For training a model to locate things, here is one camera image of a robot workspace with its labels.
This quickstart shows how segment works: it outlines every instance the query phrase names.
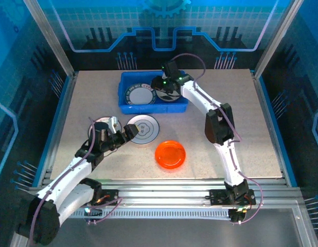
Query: beige table surface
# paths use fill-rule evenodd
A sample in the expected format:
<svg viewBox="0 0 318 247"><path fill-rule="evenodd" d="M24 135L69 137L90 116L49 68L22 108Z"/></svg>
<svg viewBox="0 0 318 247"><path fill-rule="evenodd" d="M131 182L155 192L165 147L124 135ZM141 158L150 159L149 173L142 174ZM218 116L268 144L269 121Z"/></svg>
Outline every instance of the beige table surface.
<svg viewBox="0 0 318 247"><path fill-rule="evenodd" d="M201 70L185 70L197 76ZM88 117L117 116L124 126L134 115L124 115L118 107L118 84L122 71L80 71L68 109L66 122L52 168L54 179L71 162L87 139ZM236 152L243 172L254 178L281 177L278 160L248 69L209 69L199 85L221 103L232 106L234 121L243 142ZM106 157L89 176L93 179L223 178L223 167L214 146L204 134L205 116L189 103L185 113L153 114L160 125L155 141L140 148L128 143ZM177 140L187 159L175 172L156 164L154 151L165 140Z"/></svg>

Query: red plastic dish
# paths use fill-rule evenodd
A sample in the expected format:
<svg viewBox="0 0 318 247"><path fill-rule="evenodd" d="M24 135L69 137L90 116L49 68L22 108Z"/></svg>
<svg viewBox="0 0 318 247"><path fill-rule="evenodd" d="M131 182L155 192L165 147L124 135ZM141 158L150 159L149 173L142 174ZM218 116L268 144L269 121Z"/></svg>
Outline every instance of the red plastic dish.
<svg viewBox="0 0 318 247"><path fill-rule="evenodd" d="M184 163L186 153L184 147L180 143L174 140L167 140L158 145L154 156L161 167L175 169Z"/></svg>

